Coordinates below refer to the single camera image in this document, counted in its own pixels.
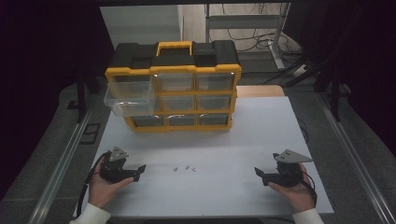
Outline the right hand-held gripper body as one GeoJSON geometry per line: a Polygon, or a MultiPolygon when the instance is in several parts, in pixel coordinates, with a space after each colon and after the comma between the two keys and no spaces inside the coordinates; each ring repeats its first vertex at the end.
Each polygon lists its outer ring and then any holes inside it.
{"type": "Polygon", "coordinates": [[[312,162],[313,160],[305,155],[286,149],[282,153],[274,153],[277,173],[272,174],[269,182],[278,184],[281,187],[291,188],[303,180],[303,172],[300,167],[301,162],[312,162]]]}

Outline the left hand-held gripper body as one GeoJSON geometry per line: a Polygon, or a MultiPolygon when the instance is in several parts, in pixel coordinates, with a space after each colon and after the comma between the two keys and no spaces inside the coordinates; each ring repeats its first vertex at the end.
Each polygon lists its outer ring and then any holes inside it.
{"type": "Polygon", "coordinates": [[[100,169],[100,176],[109,183],[119,183],[121,180],[132,177],[137,180],[136,170],[124,170],[128,153],[119,147],[113,147],[105,153],[105,158],[100,169]]]}

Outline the clear plastic drawer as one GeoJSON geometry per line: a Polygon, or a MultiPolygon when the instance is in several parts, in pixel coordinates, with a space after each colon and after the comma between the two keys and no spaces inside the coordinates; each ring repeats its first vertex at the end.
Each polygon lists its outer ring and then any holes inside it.
{"type": "Polygon", "coordinates": [[[154,113],[155,91],[151,76],[115,76],[104,99],[117,117],[142,117],[154,113]]]}

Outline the person's right hand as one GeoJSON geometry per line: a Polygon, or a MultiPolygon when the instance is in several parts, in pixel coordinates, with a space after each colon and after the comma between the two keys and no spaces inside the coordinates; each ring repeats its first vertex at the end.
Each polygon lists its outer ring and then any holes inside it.
{"type": "Polygon", "coordinates": [[[291,188],[284,188],[273,182],[269,182],[268,186],[285,196],[297,213],[301,213],[316,207],[311,192],[301,183],[291,188]]]}

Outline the person's left hand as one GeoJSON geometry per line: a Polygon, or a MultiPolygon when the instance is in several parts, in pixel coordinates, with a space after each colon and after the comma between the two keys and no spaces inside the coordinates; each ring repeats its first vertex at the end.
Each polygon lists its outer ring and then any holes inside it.
{"type": "Polygon", "coordinates": [[[100,167],[97,166],[90,181],[88,199],[88,203],[99,208],[104,208],[121,189],[133,183],[128,180],[121,180],[121,182],[114,184],[108,183],[99,173],[100,167]]]}

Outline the black floor plate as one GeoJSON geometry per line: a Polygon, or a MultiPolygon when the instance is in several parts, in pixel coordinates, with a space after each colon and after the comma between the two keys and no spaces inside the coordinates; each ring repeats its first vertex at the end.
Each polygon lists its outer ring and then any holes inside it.
{"type": "Polygon", "coordinates": [[[99,134],[100,127],[101,127],[100,123],[87,124],[79,142],[82,145],[93,145],[99,134]]]}

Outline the black metal stand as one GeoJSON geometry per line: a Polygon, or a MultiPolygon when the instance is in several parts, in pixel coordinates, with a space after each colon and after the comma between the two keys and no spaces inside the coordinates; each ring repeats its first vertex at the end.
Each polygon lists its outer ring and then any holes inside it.
{"type": "Polygon", "coordinates": [[[330,92],[330,111],[336,121],[340,121],[339,117],[339,98],[348,96],[348,93],[341,93],[340,87],[343,79],[339,67],[334,63],[324,63],[319,70],[319,76],[314,83],[316,92],[325,92],[328,86],[331,86],[330,92]]]}
{"type": "Polygon", "coordinates": [[[100,83],[96,78],[98,74],[98,70],[93,65],[85,64],[77,70],[77,100],[70,101],[66,108],[78,111],[77,123],[80,123],[86,114],[85,89],[93,94],[99,93],[101,90],[100,83]]]}

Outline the wooden board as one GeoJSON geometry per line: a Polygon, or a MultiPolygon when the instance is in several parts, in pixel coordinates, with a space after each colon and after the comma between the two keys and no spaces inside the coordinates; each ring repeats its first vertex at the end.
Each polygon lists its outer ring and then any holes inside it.
{"type": "Polygon", "coordinates": [[[237,86],[237,97],[283,97],[285,93],[278,85],[237,86]]]}

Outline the set of closed clear drawers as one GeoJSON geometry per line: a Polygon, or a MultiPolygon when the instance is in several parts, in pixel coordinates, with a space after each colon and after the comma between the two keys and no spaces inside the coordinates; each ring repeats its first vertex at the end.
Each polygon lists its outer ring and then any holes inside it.
{"type": "Polygon", "coordinates": [[[132,117],[136,128],[227,126],[234,72],[154,76],[154,114],[132,117]]]}

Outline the black tripod legs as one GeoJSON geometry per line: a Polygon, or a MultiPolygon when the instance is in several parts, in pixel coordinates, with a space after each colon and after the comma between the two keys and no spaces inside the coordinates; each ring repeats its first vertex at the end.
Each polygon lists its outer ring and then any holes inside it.
{"type": "Polygon", "coordinates": [[[262,85],[277,84],[285,86],[287,82],[295,81],[305,72],[310,71],[312,64],[309,62],[306,56],[299,58],[297,61],[290,63],[285,70],[280,71],[273,77],[269,77],[262,85]]]}

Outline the yellow black parts organizer case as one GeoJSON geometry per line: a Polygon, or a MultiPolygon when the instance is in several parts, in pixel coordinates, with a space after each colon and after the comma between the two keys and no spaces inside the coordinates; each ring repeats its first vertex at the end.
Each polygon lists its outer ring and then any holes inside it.
{"type": "Polygon", "coordinates": [[[122,117],[135,132],[217,131],[228,130],[232,127],[232,115],[237,97],[236,86],[242,73],[242,66],[234,42],[231,40],[217,40],[210,43],[158,42],[150,45],[121,43],[117,46],[112,62],[106,70],[106,79],[108,84],[108,81],[115,76],[151,76],[156,100],[155,75],[226,72],[234,72],[233,99],[227,126],[136,128],[132,117],[122,117]]]}

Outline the dark curtain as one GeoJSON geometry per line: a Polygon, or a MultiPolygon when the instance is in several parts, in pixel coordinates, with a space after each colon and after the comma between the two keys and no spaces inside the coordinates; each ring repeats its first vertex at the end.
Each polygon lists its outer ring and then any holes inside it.
{"type": "Polygon", "coordinates": [[[396,156],[396,0],[309,0],[290,6],[283,32],[331,81],[396,156]]]}
{"type": "Polygon", "coordinates": [[[47,130],[61,91],[90,92],[114,52],[99,6],[0,0],[0,200],[47,130]]]}

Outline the aluminium rail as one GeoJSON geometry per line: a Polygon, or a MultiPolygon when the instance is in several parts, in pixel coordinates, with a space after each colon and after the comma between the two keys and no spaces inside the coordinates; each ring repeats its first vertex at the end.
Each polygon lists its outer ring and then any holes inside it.
{"type": "Polygon", "coordinates": [[[71,160],[77,150],[80,138],[88,124],[92,115],[94,102],[91,102],[86,109],[86,114],[82,117],[81,121],[77,124],[73,131],[72,136],[64,148],[64,152],[58,160],[55,168],[53,169],[49,181],[44,188],[27,224],[44,224],[45,219],[50,211],[50,208],[55,200],[56,194],[64,180],[66,171],[69,167],[71,160]]]}
{"type": "Polygon", "coordinates": [[[390,211],[389,204],[386,202],[384,195],[380,191],[378,185],[374,182],[373,178],[369,175],[367,168],[364,166],[361,157],[358,155],[358,152],[348,137],[343,125],[340,121],[337,121],[332,114],[331,104],[329,103],[326,95],[320,93],[318,98],[326,118],[330,122],[335,135],[342,145],[349,162],[357,174],[358,179],[367,193],[368,198],[382,224],[396,224],[396,216],[390,211]]]}

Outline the white metal desk frame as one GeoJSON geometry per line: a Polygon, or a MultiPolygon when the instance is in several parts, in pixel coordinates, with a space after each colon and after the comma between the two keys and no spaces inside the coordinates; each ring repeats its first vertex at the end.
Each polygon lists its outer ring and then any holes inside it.
{"type": "Polygon", "coordinates": [[[264,42],[272,55],[276,68],[280,71],[286,67],[282,62],[278,50],[278,42],[284,27],[290,3],[281,3],[277,14],[227,14],[225,7],[221,7],[221,14],[210,12],[210,4],[205,4],[205,41],[209,41],[211,30],[269,30],[273,34],[265,33],[264,42]]]}

